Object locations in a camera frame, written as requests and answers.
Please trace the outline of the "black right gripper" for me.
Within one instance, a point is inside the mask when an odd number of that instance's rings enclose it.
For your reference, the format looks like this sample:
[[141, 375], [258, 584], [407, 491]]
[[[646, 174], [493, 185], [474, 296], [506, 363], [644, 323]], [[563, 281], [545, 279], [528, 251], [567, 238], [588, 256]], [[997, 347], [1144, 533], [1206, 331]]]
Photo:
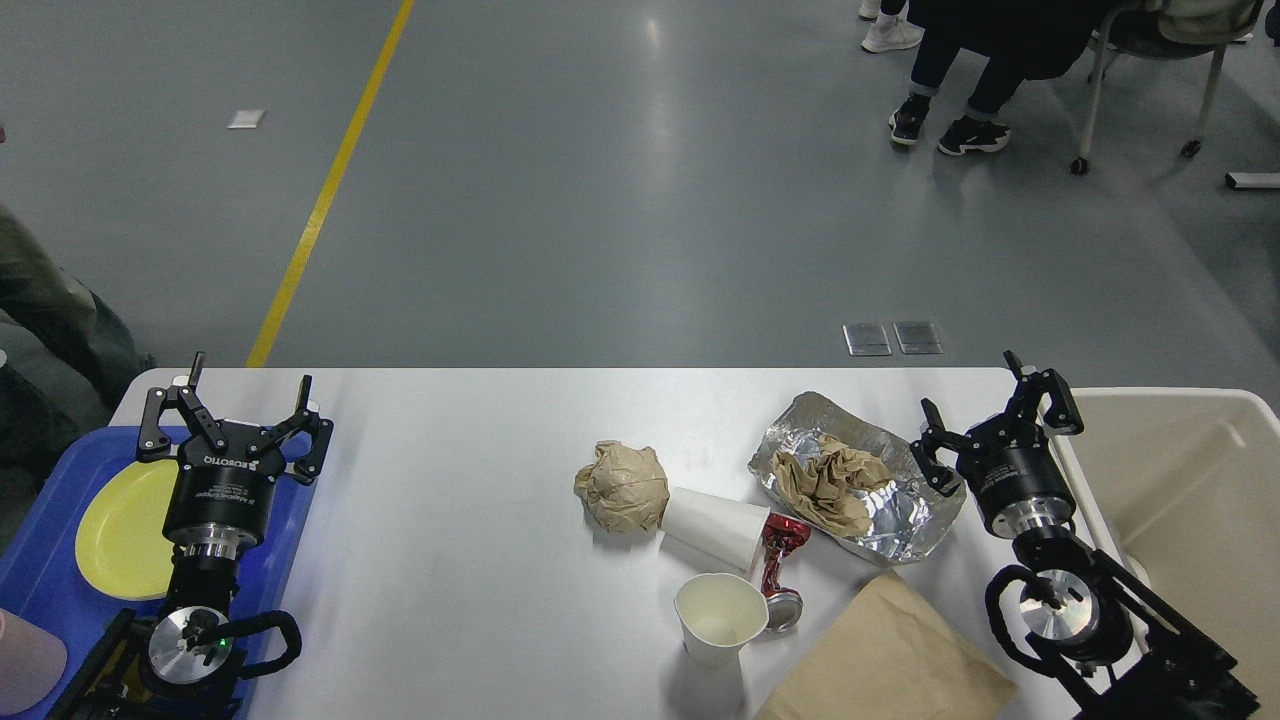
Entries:
[[961, 480], [937, 459], [940, 450], [957, 455], [957, 471], [974, 495], [986, 529], [1012, 541], [1037, 528], [1065, 527], [1076, 502], [1050, 452], [1050, 436], [1079, 436], [1085, 425], [1069, 383], [1052, 368], [1038, 370], [1012, 351], [1004, 360], [1015, 378], [1001, 420], [987, 420], [966, 433], [948, 430], [937, 406], [922, 398], [925, 424], [910, 443], [925, 483], [945, 498]]

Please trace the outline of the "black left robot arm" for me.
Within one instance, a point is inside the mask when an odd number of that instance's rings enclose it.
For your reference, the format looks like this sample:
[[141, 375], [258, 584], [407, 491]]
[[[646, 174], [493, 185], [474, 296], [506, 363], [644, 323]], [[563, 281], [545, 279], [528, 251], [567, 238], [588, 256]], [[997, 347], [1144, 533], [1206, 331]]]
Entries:
[[319, 478], [334, 424], [311, 402], [311, 375], [300, 380], [294, 411], [275, 424], [218, 419], [197, 395], [204, 364], [196, 354], [183, 380], [151, 388], [134, 446], [141, 462], [177, 464], [160, 528], [172, 544], [163, 605], [111, 620], [52, 719], [232, 719], [241, 682], [301, 656], [291, 614], [234, 609], [238, 575], [268, 539], [278, 483]]

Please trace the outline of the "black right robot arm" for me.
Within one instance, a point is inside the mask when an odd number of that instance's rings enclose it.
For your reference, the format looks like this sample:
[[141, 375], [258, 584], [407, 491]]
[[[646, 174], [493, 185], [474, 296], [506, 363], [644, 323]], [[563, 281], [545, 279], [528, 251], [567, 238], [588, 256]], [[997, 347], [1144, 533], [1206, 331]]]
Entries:
[[963, 433], [922, 400], [911, 455], [938, 495], [966, 487], [986, 530], [1015, 562], [984, 591], [993, 638], [1016, 664], [1056, 680], [1080, 719], [1247, 719], [1257, 694], [1236, 660], [1116, 559], [1075, 532], [1076, 498], [1050, 452], [1051, 436], [1084, 421], [1055, 370], [1004, 354], [1015, 388], [1001, 413]]

